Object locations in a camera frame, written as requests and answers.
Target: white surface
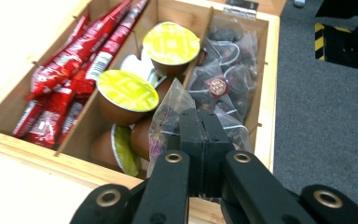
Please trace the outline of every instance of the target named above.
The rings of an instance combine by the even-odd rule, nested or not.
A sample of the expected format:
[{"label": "white surface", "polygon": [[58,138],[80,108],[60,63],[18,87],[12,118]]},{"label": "white surface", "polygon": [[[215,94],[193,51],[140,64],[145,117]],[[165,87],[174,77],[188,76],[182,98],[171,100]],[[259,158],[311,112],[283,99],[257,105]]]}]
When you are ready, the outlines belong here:
[{"label": "white surface", "polygon": [[[0,92],[78,1],[0,1]],[[0,155],[0,223],[68,223],[90,191]]]}]

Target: metal hinge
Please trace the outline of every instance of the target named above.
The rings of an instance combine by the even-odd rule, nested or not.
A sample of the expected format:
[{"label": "metal hinge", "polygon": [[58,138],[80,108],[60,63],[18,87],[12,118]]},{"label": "metal hinge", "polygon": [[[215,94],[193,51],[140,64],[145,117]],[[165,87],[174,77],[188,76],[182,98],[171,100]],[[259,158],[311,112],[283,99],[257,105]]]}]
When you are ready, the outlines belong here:
[{"label": "metal hinge", "polygon": [[227,0],[223,12],[255,21],[258,3],[245,0]]}]

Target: wooden compartment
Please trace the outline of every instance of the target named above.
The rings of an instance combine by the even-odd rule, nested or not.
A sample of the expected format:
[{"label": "wooden compartment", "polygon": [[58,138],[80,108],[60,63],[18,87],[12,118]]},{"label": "wooden compartment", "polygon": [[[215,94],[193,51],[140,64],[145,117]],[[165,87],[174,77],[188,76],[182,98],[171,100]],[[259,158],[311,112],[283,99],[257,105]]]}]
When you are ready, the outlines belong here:
[{"label": "wooden compartment", "polygon": [[[6,97],[0,99],[1,153],[91,187],[117,183],[132,188],[140,183],[141,180],[138,178],[90,162],[90,145],[111,126],[99,112],[97,91],[91,95],[77,125],[57,151],[10,136],[26,107],[23,97],[30,90],[30,76],[36,69],[36,64],[47,60],[65,42],[76,25],[76,18],[89,12],[95,20],[119,2],[118,0],[80,1],[71,11],[72,16],[68,16],[62,24],[61,32],[52,38],[51,43],[47,43],[39,52],[32,55],[33,63],[23,66],[24,69],[18,74],[21,76],[21,81],[13,85]],[[161,21],[179,23],[203,39],[212,16],[231,17],[224,14],[222,8],[221,4],[207,1],[149,0],[144,14],[109,68],[118,68],[129,54],[140,55],[142,39],[146,32]],[[272,172],[279,18],[259,12],[256,21],[236,19],[246,29],[257,33],[257,87],[250,113],[244,124],[250,132],[255,155]],[[194,65],[193,63],[190,65],[188,72],[191,72]],[[190,216],[216,223],[222,221],[218,205],[199,199],[190,201]]]}]

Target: yellow and black striped tape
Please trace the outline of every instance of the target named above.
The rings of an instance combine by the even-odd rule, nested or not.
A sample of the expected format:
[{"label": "yellow and black striped tape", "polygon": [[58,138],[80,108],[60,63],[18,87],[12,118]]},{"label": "yellow and black striped tape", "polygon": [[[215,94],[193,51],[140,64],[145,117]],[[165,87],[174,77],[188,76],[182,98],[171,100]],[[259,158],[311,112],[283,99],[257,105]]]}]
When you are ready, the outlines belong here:
[{"label": "yellow and black striped tape", "polygon": [[[342,27],[338,27],[338,26],[327,26],[330,28],[334,28],[340,32],[346,32],[346,33],[350,33],[351,31],[349,29],[346,28],[342,28]],[[315,59],[318,60],[325,60],[325,43],[324,43],[324,29],[326,27],[317,22],[315,23]]]}]

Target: yellow foil lid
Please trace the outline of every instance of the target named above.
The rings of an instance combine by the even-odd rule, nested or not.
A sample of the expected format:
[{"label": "yellow foil lid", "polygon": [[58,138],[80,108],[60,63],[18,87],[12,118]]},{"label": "yellow foil lid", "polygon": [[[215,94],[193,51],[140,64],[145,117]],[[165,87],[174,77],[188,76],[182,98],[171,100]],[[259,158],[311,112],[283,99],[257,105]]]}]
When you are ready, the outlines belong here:
[{"label": "yellow foil lid", "polygon": [[190,30],[173,22],[163,22],[150,30],[143,47],[158,63],[177,65],[193,60],[200,51],[200,40]]},{"label": "yellow foil lid", "polygon": [[158,106],[155,88],[130,72],[105,71],[98,77],[97,87],[110,102],[130,111],[146,112]]},{"label": "yellow foil lid", "polygon": [[112,126],[112,149],[118,166],[126,175],[137,176],[141,170],[141,158],[131,150],[130,127]]}]

